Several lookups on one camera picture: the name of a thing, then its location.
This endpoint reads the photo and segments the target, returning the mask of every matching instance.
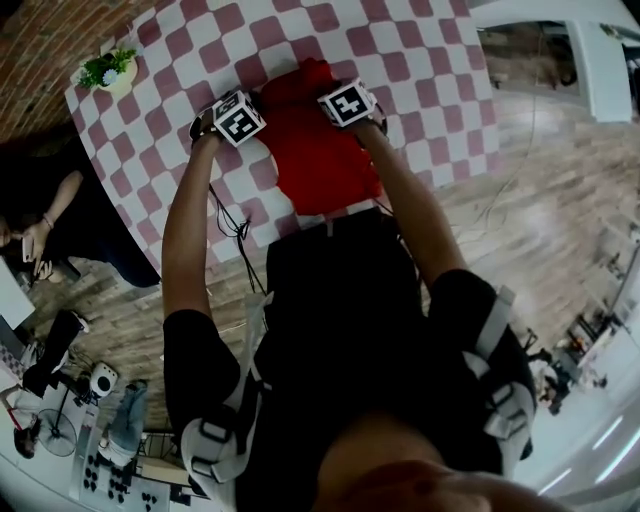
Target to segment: phone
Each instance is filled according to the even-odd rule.
[[[33,255],[33,237],[22,237],[22,262],[29,263],[31,256]]]

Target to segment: white flower pot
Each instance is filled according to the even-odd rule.
[[[118,74],[118,78],[114,83],[107,86],[99,85],[98,87],[103,91],[110,92],[114,96],[124,96],[131,92],[131,89],[133,88],[133,81],[137,75],[138,63],[136,62],[136,59],[133,58],[131,59],[131,62],[129,62],[126,71]]]

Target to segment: jeans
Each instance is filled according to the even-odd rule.
[[[147,415],[147,386],[127,388],[116,417],[109,427],[109,438],[123,450],[137,451]]]

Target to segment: black cable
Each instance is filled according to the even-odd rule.
[[[213,186],[211,184],[209,184],[209,192],[215,199],[215,203],[216,203],[216,224],[218,225],[218,229],[227,238],[236,239],[236,242],[238,244],[238,250],[240,251],[240,255],[244,260],[245,266],[247,267],[247,275],[249,276],[249,284],[251,285],[251,290],[254,293],[256,293],[256,283],[257,283],[258,287],[260,288],[260,292],[263,295],[266,295],[267,291],[264,288],[264,286],[262,286],[262,283],[260,282],[260,278],[258,277],[258,274],[253,268],[253,265],[251,265],[251,261],[249,261],[249,257],[247,256],[247,253],[244,250],[243,242],[244,240],[247,239],[247,235],[249,234],[249,226],[251,225],[251,219],[247,219],[245,222],[242,222],[240,225],[238,225],[236,221],[233,219],[233,217],[231,216],[231,214],[229,214],[227,208],[224,206],[222,201],[220,201],[218,194],[216,194],[216,191],[213,189]],[[220,216],[222,216],[224,223],[227,225],[227,228],[229,229],[229,231],[233,233],[232,235],[230,235],[225,229],[222,228],[222,225],[220,223]]]

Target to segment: harness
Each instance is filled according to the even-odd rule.
[[[240,380],[235,390],[212,418],[193,420],[182,435],[182,456],[189,475],[213,500],[235,502],[234,480],[246,470],[263,397],[270,386],[262,381],[253,357],[261,331],[265,306],[273,293],[252,295],[246,302],[247,330],[240,358]],[[535,402],[527,387],[519,382],[496,379],[488,360],[494,352],[509,319],[515,295],[503,287],[478,337],[474,352],[463,352],[465,362],[486,391],[487,420],[484,431],[494,437],[502,455],[502,467],[510,476],[531,437]],[[259,384],[251,428],[246,434],[238,429],[238,413],[249,375]]]

